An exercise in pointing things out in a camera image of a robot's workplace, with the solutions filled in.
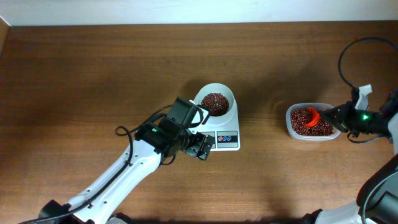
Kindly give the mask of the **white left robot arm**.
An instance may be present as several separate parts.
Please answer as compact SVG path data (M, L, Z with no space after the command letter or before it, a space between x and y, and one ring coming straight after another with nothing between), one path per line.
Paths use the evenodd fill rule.
M107 223L136 185L178 151L206 160L215 139L196 131L199 123L181 125L167 119L127 131L129 145L97 180L65 205L52 200L33 223Z

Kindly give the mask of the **orange plastic scoop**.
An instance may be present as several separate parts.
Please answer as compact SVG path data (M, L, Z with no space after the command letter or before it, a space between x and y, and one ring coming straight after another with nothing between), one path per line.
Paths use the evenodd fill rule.
M311 120L308 123L305 123L304 126L308 128L313 128L319 123L320 114L315 108L308 107L307 109L311 112L312 115L311 115Z

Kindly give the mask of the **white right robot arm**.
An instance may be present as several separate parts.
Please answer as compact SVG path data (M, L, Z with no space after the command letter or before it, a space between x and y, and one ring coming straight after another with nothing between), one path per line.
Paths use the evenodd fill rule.
M392 159L365 182L355 202L307 213L297 223L397 223L397 89L390 91L379 112L358 109L358 104L368 105L367 96L355 88L351 101L321 117L349 136L363 133L388 139L394 147Z

